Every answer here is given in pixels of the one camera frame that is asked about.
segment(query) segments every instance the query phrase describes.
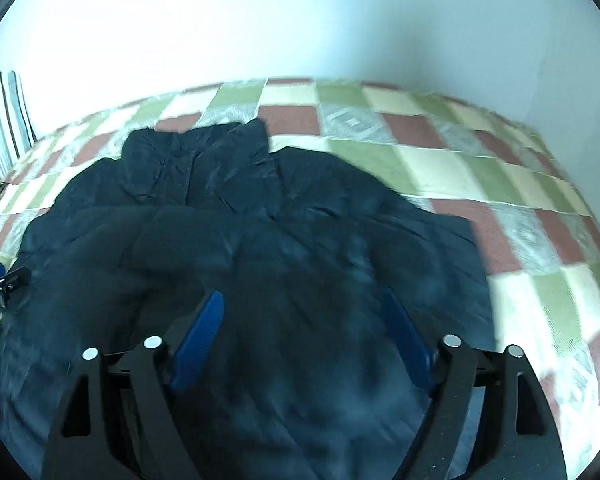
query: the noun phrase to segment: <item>striped pillow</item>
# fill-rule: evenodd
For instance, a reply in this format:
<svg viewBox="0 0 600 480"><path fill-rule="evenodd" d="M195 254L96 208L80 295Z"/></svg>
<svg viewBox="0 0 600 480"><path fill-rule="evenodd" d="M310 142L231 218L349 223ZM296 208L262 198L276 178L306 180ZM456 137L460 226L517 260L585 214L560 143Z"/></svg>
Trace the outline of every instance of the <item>striped pillow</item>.
<svg viewBox="0 0 600 480"><path fill-rule="evenodd" d="M9 173L36 140L20 77L12 70L0 72L0 178Z"/></svg>

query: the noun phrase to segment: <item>patterned blanket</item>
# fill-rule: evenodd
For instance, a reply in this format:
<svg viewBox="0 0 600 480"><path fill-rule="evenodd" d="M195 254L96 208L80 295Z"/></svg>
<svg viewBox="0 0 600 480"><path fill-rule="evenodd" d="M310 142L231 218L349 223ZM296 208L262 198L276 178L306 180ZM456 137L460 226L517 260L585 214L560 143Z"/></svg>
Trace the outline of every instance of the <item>patterned blanket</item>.
<svg viewBox="0 0 600 480"><path fill-rule="evenodd" d="M0 199L0 262L77 173L129 131L263 118L271 150L334 153L417 206L474 222L499 349L541 378L571 479L600 448L600 228L542 140L488 110L376 84L277 79L187 89L93 114L40 140Z"/></svg>

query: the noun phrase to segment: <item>checkered bedspread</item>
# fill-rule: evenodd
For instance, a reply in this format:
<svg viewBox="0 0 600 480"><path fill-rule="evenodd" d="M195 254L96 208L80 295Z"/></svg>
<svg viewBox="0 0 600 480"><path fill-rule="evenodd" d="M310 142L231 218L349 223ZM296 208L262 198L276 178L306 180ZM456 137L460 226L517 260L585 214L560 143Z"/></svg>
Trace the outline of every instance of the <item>checkered bedspread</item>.
<svg viewBox="0 0 600 480"><path fill-rule="evenodd" d="M427 210L474 222L499 349L528 354L573 479L600 448L600 229L542 140L463 102L386 86L278 79L187 89L93 114L46 136L0 200L0 262L77 173L129 131L263 118L270 148L331 152Z"/></svg>

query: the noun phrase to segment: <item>fabric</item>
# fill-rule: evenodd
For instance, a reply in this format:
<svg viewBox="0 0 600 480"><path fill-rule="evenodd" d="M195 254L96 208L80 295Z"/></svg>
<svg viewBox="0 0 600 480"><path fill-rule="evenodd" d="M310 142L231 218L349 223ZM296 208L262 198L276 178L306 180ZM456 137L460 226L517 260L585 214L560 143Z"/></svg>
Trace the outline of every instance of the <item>fabric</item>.
<svg viewBox="0 0 600 480"><path fill-rule="evenodd" d="M20 76L13 70L0 72L0 178L6 176L36 141Z"/></svg>
<svg viewBox="0 0 600 480"><path fill-rule="evenodd" d="M419 207L473 222L496 348L525 349L576 478L600 448L600 227L541 137L483 108L372 83L288 78L105 110L45 137L16 165L0 199L0 262L13 261L24 226L73 176L120 156L129 131L255 116L269 125L271 151L335 153Z"/></svg>
<svg viewBox="0 0 600 480"><path fill-rule="evenodd" d="M0 322L0 438L33 478L84 349L131 349L210 290L224 322L172 409L208 479L393 477L429 399L386 333L385 287L440 337L494 345L466 219L333 155L270 154L259 120L131 133L29 224L15 265L32 280ZM453 477L479 415L474 401Z"/></svg>

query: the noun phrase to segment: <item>metal screw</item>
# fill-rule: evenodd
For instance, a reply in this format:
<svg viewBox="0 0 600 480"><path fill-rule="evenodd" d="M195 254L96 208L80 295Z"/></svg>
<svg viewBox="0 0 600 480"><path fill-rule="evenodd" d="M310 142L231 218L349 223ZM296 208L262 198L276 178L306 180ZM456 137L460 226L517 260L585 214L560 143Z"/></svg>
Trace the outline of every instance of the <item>metal screw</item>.
<svg viewBox="0 0 600 480"><path fill-rule="evenodd" d="M507 348L507 352L509 352L509 355L513 355L513 357L522 357L525 354L525 351L520 348L518 345L510 345Z"/></svg>
<svg viewBox="0 0 600 480"><path fill-rule="evenodd" d="M85 361L91 361L98 357L98 349L97 348L87 348L84 352L82 352L82 358Z"/></svg>
<svg viewBox="0 0 600 480"><path fill-rule="evenodd" d="M145 348L158 348L162 344L162 338L159 335L149 336L144 340Z"/></svg>
<svg viewBox="0 0 600 480"><path fill-rule="evenodd" d="M462 344L462 340L453 334L447 334L442 338L442 342L451 348L458 348Z"/></svg>

